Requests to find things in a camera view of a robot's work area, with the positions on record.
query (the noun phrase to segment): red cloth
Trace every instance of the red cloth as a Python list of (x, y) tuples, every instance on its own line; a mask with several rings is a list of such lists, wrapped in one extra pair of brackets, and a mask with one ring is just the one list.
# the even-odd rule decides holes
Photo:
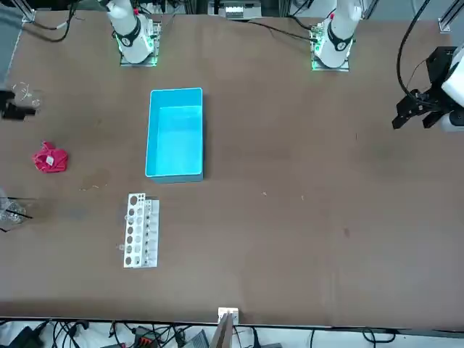
[(44, 141), (42, 150), (34, 154), (32, 160), (41, 172), (64, 172), (67, 166), (67, 152), (63, 149), (55, 149), (52, 143)]

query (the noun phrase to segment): cable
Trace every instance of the cable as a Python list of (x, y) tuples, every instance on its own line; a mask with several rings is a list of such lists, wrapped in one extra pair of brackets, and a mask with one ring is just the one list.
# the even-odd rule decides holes
[(256, 332), (256, 328), (252, 326), (253, 331), (253, 348), (261, 348), (260, 339), (258, 338), (258, 333)]
[(315, 330), (312, 330), (311, 339), (310, 339), (310, 348), (312, 348), (312, 341), (314, 340), (314, 333), (315, 333)]
[(334, 8), (332, 11), (330, 11), (330, 12), (327, 14), (326, 19), (329, 18), (329, 17), (331, 16), (331, 14), (333, 14), (333, 13), (335, 12), (335, 10), (336, 10), (336, 8)]
[(298, 7), (298, 10), (295, 11), (295, 13), (292, 16), (296, 15), (303, 7), (305, 7), (306, 4), (307, 4), (307, 9), (309, 9), (313, 2), (314, 0), (306, 0), (305, 2), (303, 2), (303, 4), (300, 7)]
[(240, 341), (239, 332), (237, 331), (237, 327), (236, 327), (235, 325), (233, 326), (233, 329), (234, 329), (234, 331), (235, 331), (235, 334), (237, 335), (237, 340), (239, 341), (239, 346), (240, 346), (240, 348), (243, 348), (243, 347), (241, 346), (241, 341)]
[(65, 30), (65, 33), (60, 38), (47, 38), (46, 36), (40, 36), (40, 35), (38, 37), (42, 38), (45, 41), (55, 42), (55, 43), (65, 40), (67, 37), (67, 34), (70, 32), (71, 19), (74, 17), (75, 11), (76, 11), (75, 7), (76, 7), (76, 3), (72, 2), (70, 5), (70, 11), (68, 13), (68, 17), (66, 21), (66, 30)]
[[(370, 335), (372, 336), (372, 339), (370, 339), (369, 337), (367, 337), (365, 335), (365, 332), (368, 331), (370, 333)], [(391, 332), (391, 334), (393, 335), (390, 339), (384, 339), (384, 340), (378, 340), (376, 339), (376, 335), (374, 334), (374, 331), (372, 331), (371, 328), (364, 328), (362, 331), (362, 337), (364, 337), (364, 339), (369, 342), (369, 343), (372, 343), (373, 344), (373, 348), (376, 348), (376, 344), (387, 344), (387, 343), (392, 343), (396, 337), (397, 337), (397, 333), (396, 332)]]
[(297, 22), (297, 24), (302, 27), (303, 29), (306, 29), (306, 30), (311, 30), (312, 29), (312, 25), (304, 25), (303, 23), (300, 22), (300, 20), (298, 18), (296, 18), (294, 15), (289, 15), (289, 18), (293, 19), (295, 22)]
[(418, 21), (419, 17), (421, 16), (422, 12), (424, 9), (426, 9), (428, 3), (430, 2), (431, 0), (425, 0), (422, 4), (422, 6), (420, 7), (420, 9), (418, 10), (418, 13), (416, 13), (416, 15), (414, 16), (413, 18), (413, 21), (411, 22), (411, 24), (409, 25), (409, 28), (406, 30), (406, 33), (405, 33), (405, 36), (403, 37), (403, 39), (401, 40), (401, 44), (399, 45), (399, 49), (398, 49), (398, 57), (397, 57), (397, 77), (398, 77), (398, 83), (399, 83), (399, 86), (401, 87), (401, 89), (406, 93), (407, 96), (409, 96), (414, 102), (416, 102), (418, 105), (423, 105), (424, 107), (437, 107), (437, 104), (435, 103), (428, 103), (427, 101), (423, 101), (423, 100), (420, 100), (419, 98), (417, 98), (416, 96), (414, 96), (412, 93), (410, 93), (408, 91), (408, 89), (406, 88), (405, 84), (403, 83), (403, 79), (401, 77), (401, 57), (402, 57), (402, 53), (403, 53), (403, 49), (405, 47), (405, 44), (406, 44), (406, 40), (407, 38), (409, 37), (409, 35), (411, 34), (411, 31), (413, 30), (414, 28), (414, 25), (416, 24), (416, 22)]
[(305, 36), (300, 36), (300, 35), (297, 35), (297, 34), (289, 33), (288, 31), (281, 30), (281, 29), (277, 29), (277, 28), (271, 27), (270, 25), (267, 25), (267, 24), (262, 24), (262, 23), (258, 23), (258, 22), (251, 22), (251, 21), (248, 22), (248, 23), (250, 23), (250, 24), (255, 24), (255, 25), (259, 25), (259, 26), (261, 26), (261, 27), (264, 27), (264, 28), (267, 28), (267, 29), (271, 29), (271, 30), (277, 31), (277, 32), (279, 32), (279, 33), (282, 33), (282, 34), (291, 36), (292, 38), (301, 38), (302, 40), (317, 42), (317, 39), (315, 39), (315, 38), (307, 38), (307, 37), (305, 37)]
[(414, 77), (414, 74), (415, 74), (415, 71), (418, 69), (418, 67), (420, 67), (425, 61), (427, 60), (427, 58), (425, 58), (422, 62), (420, 62), (419, 64), (417, 64), (414, 68), (414, 71), (409, 79), (409, 81), (407, 82), (407, 85), (406, 85), (406, 88), (409, 86), (409, 84), (411, 83), (411, 80), (413, 79)]
[(120, 342), (120, 340), (119, 340), (119, 338), (117, 337), (116, 324), (117, 324), (117, 323), (116, 323), (115, 321), (113, 321), (113, 322), (111, 323), (111, 329), (110, 329), (110, 332), (109, 332), (109, 337), (111, 337), (111, 336), (114, 335), (114, 336), (115, 336), (115, 340), (116, 340), (116, 344), (117, 344), (119, 347), (122, 348), (122, 347), (125, 347), (125, 345), (122, 345), (121, 342)]
[[(178, 334), (180, 334), (180, 333), (184, 332), (184, 331), (185, 331), (185, 330), (187, 330), (188, 328), (191, 328), (191, 325), (189, 325), (189, 326), (186, 326), (185, 328), (182, 328), (181, 330), (179, 330), (179, 331), (178, 331)], [(172, 336), (170, 339), (168, 339), (168, 340), (167, 340), (167, 341), (166, 341), (166, 342), (165, 342), (165, 343), (164, 343), (162, 346), (160, 346), (160, 348), (164, 348), (164, 347), (166, 347), (166, 346), (167, 346), (167, 344), (168, 344), (169, 342), (171, 342), (171, 341), (172, 341), (174, 338), (175, 338), (175, 335), (174, 335), (174, 336)]]
[(58, 30), (58, 29), (63, 28), (67, 24), (67, 20), (65, 22), (61, 23), (60, 25), (57, 25), (56, 27), (47, 27), (46, 25), (43, 25), (43, 24), (38, 23), (36, 21), (32, 22), (32, 24), (35, 25), (36, 27), (39, 27), (39, 28), (45, 29), (45, 30)]
[(80, 348), (79, 344), (75, 341), (74, 339), (74, 335), (72, 334), (72, 329), (75, 328), (75, 326), (77, 325), (77, 323), (74, 323), (71, 327), (68, 326), (68, 323), (65, 323), (64, 325), (60, 323), (60, 325), (62, 326), (62, 328), (65, 330), (65, 337), (63, 338), (63, 344), (62, 344), (62, 348), (65, 348), (65, 343), (66, 343), (66, 338), (69, 336), (70, 337), (70, 341), (73, 342), (74, 344), (74, 347), (75, 348)]

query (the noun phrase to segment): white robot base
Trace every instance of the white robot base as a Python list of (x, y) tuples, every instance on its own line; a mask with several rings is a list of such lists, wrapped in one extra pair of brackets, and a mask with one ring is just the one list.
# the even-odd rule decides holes
[(318, 23), (309, 30), (310, 38), (315, 38), (317, 42), (311, 42), (311, 70), (314, 71), (341, 71), (344, 73), (349, 72), (349, 50), (351, 49), (352, 42), (348, 47), (348, 55), (344, 63), (339, 67), (328, 67), (318, 57), (318, 51), (324, 40), (324, 23)]
[[(139, 63), (131, 63), (121, 54), (120, 66), (121, 67), (156, 67), (158, 64), (158, 55), (160, 54), (160, 37), (161, 37), (161, 22), (154, 22), (152, 19), (148, 19), (147, 30), (149, 35), (146, 36), (146, 44), (149, 47), (153, 47), (153, 52), (148, 55), (146, 59)], [(115, 36), (116, 42), (119, 48), (119, 52), (123, 52), (123, 45)]]

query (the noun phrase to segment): brown table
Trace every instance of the brown table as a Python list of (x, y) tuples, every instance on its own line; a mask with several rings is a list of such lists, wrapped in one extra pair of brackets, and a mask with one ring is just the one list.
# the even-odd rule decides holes
[[(14, 55), (10, 83), (43, 106), (0, 126), (1, 185), (37, 198), (36, 219), (0, 236), (2, 315), (215, 321), (238, 307), (242, 323), (462, 325), (464, 137), (420, 119), (392, 130), (407, 23), (360, 23), (346, 74), (311, 72), (307, 42), (180, 15), (158, 67), (121, 68), (105, 13), (78, 16), (64, 42), (23, 33)], [(405, 81), (447, 42), (418, 23)], [(424, 67), (413, 85), (427, 86)], [(157, 185), (149, 92), (182, 87), (204, 90), (206, 178)], [(34, 168), (44, 139), (69, 152), (65, 173)], [(160, 198), (158, 268), (123, 269), (129, 192)]]

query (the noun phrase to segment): blue plastic bin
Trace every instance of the blue plastic bin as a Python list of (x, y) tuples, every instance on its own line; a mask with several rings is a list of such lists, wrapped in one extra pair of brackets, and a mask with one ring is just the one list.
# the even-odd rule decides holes
[(203, 90), (150, 94), (145, 175), (156, 183), (203, 180)]

